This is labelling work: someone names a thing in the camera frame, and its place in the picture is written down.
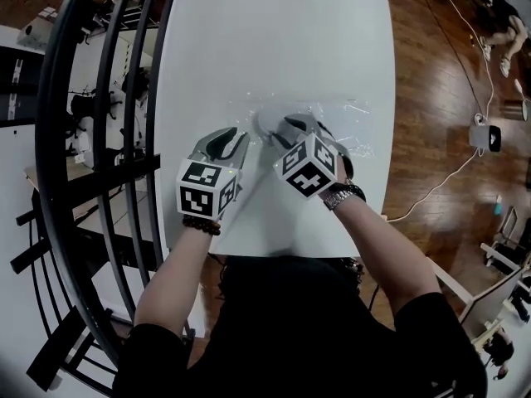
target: fiducial marker cube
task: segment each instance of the fiducial marker cube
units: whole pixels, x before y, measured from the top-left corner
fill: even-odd
[[[337,155],[314,133],[297,143],[274,168],[280,180],[310,199],[337,181]]]
[[[236,196],[240,170],[185,159],[176,178],[177,210],[219,220]]]

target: forearm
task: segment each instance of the forearm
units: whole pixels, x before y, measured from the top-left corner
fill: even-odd
[[[360,198],[348,198],[334,213],[353,238],[370,275],[387,295],[393,313],[417,296],[441,291],[421,250]]]
[[[202,265],[212,236],[186,227],[174,249],[151,279],[134,315],[134,325],[157,324],[179,337],[197,295]]]

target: shoe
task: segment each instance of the shoe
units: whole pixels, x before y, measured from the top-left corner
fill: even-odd
[[[480,37],[480,45],[483,49],[483,55],[485,56],[485,59],[487,62],[490,62],[490,51],[492,50],[492,46],[485,44],[485,38],[483,36]]]
[[[499,63],[499,68],[501,69],[501,73],[504,75],[504,77],[507,78],[511,69],[511,61],[506,57],[502,57],[501,62]]]

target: black metal rack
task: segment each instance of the black metal rack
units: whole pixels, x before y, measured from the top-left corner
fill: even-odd
[[[78,366],[84,360],[101,370],[114,374],[114,368],[96,362],[87,357],[86,353],[91,347],[97,347],[105,352],[116,366],[120,348],[123,345],[123,338],[118,336],[113,327],[112,314],[105,310],[100,302],[92,284],[89,270],[81,258],[77,258],[79,251],[76,241],[79,233],[72,215],[72,208],[97,197],[105,247],[116,283],[131,320],[134,319],[135,305],[124,275],[124,268],[116,254],[116,235],[110,213],[109,191],[111,189],[125,186],[134,255],[145,287],[149,282],[149,272],[146,268],[141,246],[142,237],[134,181],[139,176],[146,176],[149,220],[156,267],[158,268],[163,262],[154,184],[154,172],[160,167],[160,158],[159,155],[154,154],[153,139],[158,73],[173,0],[166,0],[164,4],[154,47],[146,115],[145,156],[141,159],[134,158],[134,90],[146,29],[153,22],[149,14],[153,8],[154,0],[144,0],[130,57],[129,81],[124,105],[124,163],[111,167],[104,158],[107,120],[105,98],[110,85],[114,50],[128,1],[114,1],[114,11],[105,34],[105,43],[100,58],[94,113],[95,170],[93,173],[73,181],[68,181],[66,172],[64,119],[61,114],[64,114],[66,110],[80,20],[84,15],[85,7],[90,5],[91,0],[64,0],[41,69],[35,130],[41,209],[34,207],[33,211],[17,218],[19,225],[30,223],[30,248],[12,261],[12,267],[17,273],[22,272],[27,267],[32,267],[37,304],[48,341],[29,367],[27,374],[45,391],[50,387],[57,371],[61,368],[86,385],[110,396],[111,390],[107,386],[81,373]],[[40,214],[42,214],[43,223],[38,222]],[[38,229],[39,240],[34,245],[32,243],[32,220],[35,218],[37,218],[37,225],[41,225],[41,228]],[[54,272],[61,286],[63,299],[69,309],[69,313],[64,318],[58,310],[56,297],[46,270],[44,257],[48,253],[50,253]],[[53,332],[49,327],[41,302],[41,291],[35,271],[35,263],[38,260],[41,260],[46,288],[50,294],[51,304],[58,322],[58,327]],[[66,362],[68,353],[82,337],[85,328],[89,328],[89,335],[78,346],[74,356]],[[193,330],[189,328],[188,324],[186,333],[188,344],[191,344]]]

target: wooden floor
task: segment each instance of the wooden floor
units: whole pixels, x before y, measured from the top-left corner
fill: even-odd
[[[22,27],[48,4],[61,0],[0,0],[0,23]],[[437,19],[455,47],[480,103],[478,108],[463,68],[445,39],[425,0],[389,0],[396,60],[396,114],[392,161],[384,213],[404,215],[409,207],[473,153],[468,126],[475,112],[485,114],[490,82],[477,43],[446,0],[429,0]],[[454,0],[478,34],[486,31],[470,0]],[[494,82],[490,121],[502,129],[502,151],[475,158],[462,172],[432,194],[404,221],[394,226],[423,252],[476,294],[497,280],[483,266],[479,245],[491,242],[501,217],[494,216],[494,202],[503,197],[504,211],[514,205],[522,229],[529,216],[529,196],[524,182],[531,156],[531,126],[500,118],[504,99],[518,98],[514,76],[523,68],[522,55],[514,60],[509,79],[499,72],[501,49],[494,49],[489,68]],[[220,302],[217,296],[216,263],[203,273],[214,323]],[[362,297],[368,302],[374,282],[366,275]],[[379,294],[373,312],[392,326],[387,301]]]

